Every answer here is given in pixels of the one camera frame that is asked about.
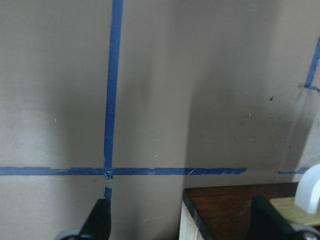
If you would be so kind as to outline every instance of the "blue painter's tape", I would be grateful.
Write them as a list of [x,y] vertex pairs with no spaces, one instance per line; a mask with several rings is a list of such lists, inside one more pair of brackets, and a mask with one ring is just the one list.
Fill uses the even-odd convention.
[[316,86],[312,86],[315,74],[316,74],[316,70],[317,70],[317,66],[319,64],[319,58],[320,58],[320,41],[318,42],[314,54],[313,54],[313,58],[311,61],[311,65],[310,65],[310,69],[308,72],[308,76],[306,77],[306,81],[304,84],[304,87],[307,89],[312,89],[312,90],[316,90],[319,94],[320,94],[320,89],[317,88]]
[[104,199],[108,199],[111,202],[112,188],[106,187],[104,189]]
[[0,176],[65,176],[65,175],[104,175],[103,168],[73,167],[51,169],[49,167],[0,167]]
[[51,169],[49,167],[0,167],[0,176],[65,176],[101,175],[112,179],[115,175],[239,175],[247,168],[90,168],[73,167]]
[[278,174],[305,174],[308,169],[308,167],[302,167],[297,171],[278,171]]
[[113,168],[116,175],[239,175],[247,168]]
[[104,167],[112,167],[123,0],[113,0],[104,127]]

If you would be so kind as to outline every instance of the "horizontal tape strip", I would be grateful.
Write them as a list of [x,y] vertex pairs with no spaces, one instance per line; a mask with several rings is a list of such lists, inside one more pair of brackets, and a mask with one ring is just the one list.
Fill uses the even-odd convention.
[[0,176],[64,176],[64,175],[239,175],[247,168],[90,168],[51,169],[49,167],[0,167]]
[[305,174],[309,167],[302,167],[297,171],[278,171],[278,174]]
[[0,167],[0,176],[64,176],[64,175],[104,175],[103,168],[73,167],[51,169],[50,167]]
[[238,175],[247,168],[113,168],[112,175]]

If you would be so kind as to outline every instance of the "vertical tape strip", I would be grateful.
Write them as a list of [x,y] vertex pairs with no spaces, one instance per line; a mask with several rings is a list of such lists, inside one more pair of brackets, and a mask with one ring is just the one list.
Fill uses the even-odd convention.
[[104,127],[104,168],[112,167],[114,147],[114,128],[116,114],[117,80],[120,50],[120,35],[122,21],[123,0],[113,0],[112,21],[110,31],[110,48],[108,79],[106,90],[106,111]]
[[111,197],[112,197],[112,188],[106,187],[104,189],[104,199],[107,199],[111,202]]
[[305,80],[305,84],[304,87],[307,89],[312,89],[312,90],[316,90],[319,94],[320,94],[320,89],[317,88],[316,86],[312,86],[312,83],[314,81],[315,78],[315,74],[316,74],[316,70],[317,70],[317,66],[319,64],[319,58],[320,58],[320,41],[318,42],[314,54],[313,54],[313,58],[312,58],[312,62],[310,65],[310,69],[308,72],[308,76],[306,77]]

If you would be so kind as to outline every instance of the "black plastic piece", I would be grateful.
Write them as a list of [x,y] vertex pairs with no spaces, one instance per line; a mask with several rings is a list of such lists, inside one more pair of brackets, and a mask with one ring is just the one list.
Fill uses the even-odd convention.
[[[307,240],[309,231],[295,231],[287,220],[263,196],[254,196],[251,207],[251,231],[257,240]],[[313,233],[316,240],[320,236]]]
[[108,240],[111,233],[111,203],[98,199],[78,235],[61,240]]

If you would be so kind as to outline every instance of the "white plastic piece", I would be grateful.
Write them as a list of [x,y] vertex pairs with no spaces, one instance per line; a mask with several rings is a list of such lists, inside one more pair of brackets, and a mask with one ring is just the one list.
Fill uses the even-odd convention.
[[296,189],[294,204],[307,212],[316,214],[320,198],[320,164],[309,168]]

